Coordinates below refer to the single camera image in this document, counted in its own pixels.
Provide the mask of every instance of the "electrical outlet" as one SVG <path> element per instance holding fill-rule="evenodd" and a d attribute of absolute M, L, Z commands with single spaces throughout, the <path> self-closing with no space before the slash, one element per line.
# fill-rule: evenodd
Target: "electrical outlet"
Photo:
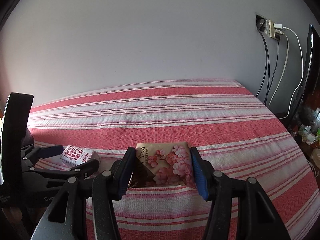
<path fill-rule="evenodd" d="M 267 34 L 268 33 L 268 22 L 267 22 L 267 18 L 256 14 L 256 27 L 258 30 L 260 30 L 261 32 Z"/>
<path fill-rule="evenodd" d="M 273 26 L 274 22 L 269 20 L 268 24 L 269 24 L 269 37 L 275 40 L 278 40 L 278 38 L 276 37 L 275 28 Z"/>

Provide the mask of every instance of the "floral packaging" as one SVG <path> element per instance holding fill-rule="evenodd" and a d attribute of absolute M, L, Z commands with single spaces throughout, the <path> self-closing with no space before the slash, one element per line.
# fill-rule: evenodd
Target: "floral packaging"
<path fill-rule="evenodd" d="M 95 151 L 72 145 L 68 145 L 64 149 L 60 159 L 69 167 L 80 165 L 92 159 L 97 159 L 100 162 L 100 157 Z"/>
<path fill-rule="evenodd" d="M 136 156 L 130 187 L 196 188 L 187 142 L 138 143 Z"/>

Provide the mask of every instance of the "black cable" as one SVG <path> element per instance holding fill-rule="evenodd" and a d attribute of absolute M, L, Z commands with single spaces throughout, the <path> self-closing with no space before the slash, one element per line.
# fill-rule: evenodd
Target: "black cable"
<path fill-rule="evenodd" d="M 266 97 L 264 98 L 264 101 L 263 101 L 263 104 L 266 105 L 267 99 L 268 99 L 269 82 L 270 82 L 270 58 L 269 58 L 269 51 L 268 51 L 268 47 L 267 47 L 266 42 L 264 42 L 264 46 L 266 46 L 267 55 L 268 55 L 268 83 L 267 83 Z"/>
<path fill-rule="evenodd" d="M 275 69 L 273 70 L 273 74 L 272 74 L 272 79 L 271 79 L 270 87 L 269 87 L 269 89 L 268 89 L 268 94 L 269 94 L 269 91 L 270 91 L 270 89 L 271 89 L 272 82 L 273 82 L 273 78 L 275 77 L 275 72 L 276 72 L 276 68 L 277 68 L 277 65 L 278 65 L 278 58 L 279 58 L 279 43 L 280 43 L 280 40 L 278 40 L 277 61 L 276 61 Z"/>
<path fill-rule="evenodd" d="M 264 83 L 264 80 L 265 80 L 265 78 L 266 78 L 266 73 L 267 73 L 267 68 L 268 68 L 268 51 L 267 51 L 267 44 L 266 44 L 266 41 L 265 41 L 265 39 L 264 39 L 264 37 L 263 37 L 263 35 L 262 35 L 262 32 L 261 32 L 260 30 L 258 30 L 258 31 L 259 31 L 259 33 L 260 33 L 260 35 L 261 35 L 261 38 L 262 38 L 262 40 L 263 40 L 263 43 L 264 43 L 264 48 L 265 48 L 265 52 L 266 52 L 266 66 L 265 66 L 265 69 L 264 69 L 263 79 L 262 79 L 262 82 L 261 82 L 261 85 L 260 85 L 260 88 L 259 88 L 259 90 L 258 90 L 258 92 L 257 92 L 256 97 L 258 97 L 258 95 L 260 94 L 261 88 L 262 88 L 263 83 Z"/>

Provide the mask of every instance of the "pink and white striped fabric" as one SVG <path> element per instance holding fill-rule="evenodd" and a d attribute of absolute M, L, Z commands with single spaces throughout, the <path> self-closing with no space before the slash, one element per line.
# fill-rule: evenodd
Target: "pink and white striped fabric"
<path fill-rule="evenodd" d="M 136 143 L 187 141 L 229 177 L 256 177 L 292 239 L 302 239 L 320 214 L 320 195 L 299 147 L 276 117 L 233 80 L 146 82 L 82 93 L 31 109 L 28 128 L 39 145 L 95 150 L 101 170 Z M 66 167 L 58 157 L 40 168 Z M 210 202 L 182 186 L 132 188 L 114 202 L 122 239 L 201 239 Z M 237 201 L 229 239 L 235 238 Z M 92 202 L 88 237 L 94 239 Z"/>

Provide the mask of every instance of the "white cable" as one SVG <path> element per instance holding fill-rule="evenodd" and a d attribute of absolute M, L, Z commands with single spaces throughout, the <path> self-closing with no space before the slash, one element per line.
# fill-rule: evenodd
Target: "white cable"
<path fill-rule="evenodd" d="M 289 30 L 289 31 L 293 32 L 294 35 L 296 35 L 296 37 L 297 37 L 298 44 L 299 44 L 299 48 L 300 48 L 300 52 L 301 52 L 301 61 L 302 61 L 301 71 L 302 71 L 302 73 L 301 73 L 301 80 L 300 80 L 300 82 L 299 82 L 299 85 L 296 87 L 296 89 L 295 89 L 294 92 L 292 93 L 292 96 L 291 96 L 291 99 L 290 99 L 290 104 L 289 104 L 289 109 L 288 109 L 288 114 L 287 114 L 286 117 L 279 118 L 279 120 L 280 120 L 280 119 L 287 118 L 287 117 L 289 116 L 292 98 L 293 98 L 294 93 L 296 92 L 296 90 L 300 87 L 301 82 L 302 82 L 302 79 L 303 79 L 303 57 L 302 57 L 302 49 L 301 49 L 301 46 L 300 46 L 300 41 L 299 41 L 298 35 L 297 35 L 293 30 L 291 30 L 290 28 L 287 28 L 287 27 L 283 27 L 283 28 L 286 29 L 286 30 Z"/>
<path fill-rule="evenodd" d="M 277 90 L 278 90 L 278 87 L 279 87 L 279 85 L 280 85 L 280 82 L 281 82 L 281 80 L 282 80 L 282 77 L 283 77 L 283 74 L 284 74 L 284 71 L 285 71 L 285 67 L 287 66 L 287 62 L 288 62 L 289 39 L 288 39 L 288 36 L 287 36 L 285 33 L 283 33 L 283 35 L 287 38 L 287 56 L 285 57 L 285 62 L 284 62 L 284 66 L 283 66 L 283 70 L 282 70 L 282 74 L 281 74 L 279 83 L 278 83 L 278 85 L 277 85 L 277 87 L 276 87 L 276 90 L 274 91 L 274 93 L 273 93 L 273 95 L 272 95 L 272 97 L 271 97 L 271 99 L 270 99 L 270 101 L 269 101 L 268 107 L 270 106 L 270 104 L 271 104 L 271 102 L 272 102 L 272 100 L 273 100 L 273 97 L 275 96 L 275 94 L 276 94 L 276 92 L 277 92 Z"/>
<path fill-rule="evenodd" d="M 316 172 L 316 168 L 313 166 L 313 164 L 310 161 L 307 160 L 307 162 L 308 162 L 308 164 L 309 164 L 309 166 L 310 166 L 310 168 L 311 168 L 311 170 L 313 172 L 313 175 L 315 176 L 315 178 L 317 178 L 318 175 L 319 175 L 319 172 Z"/>

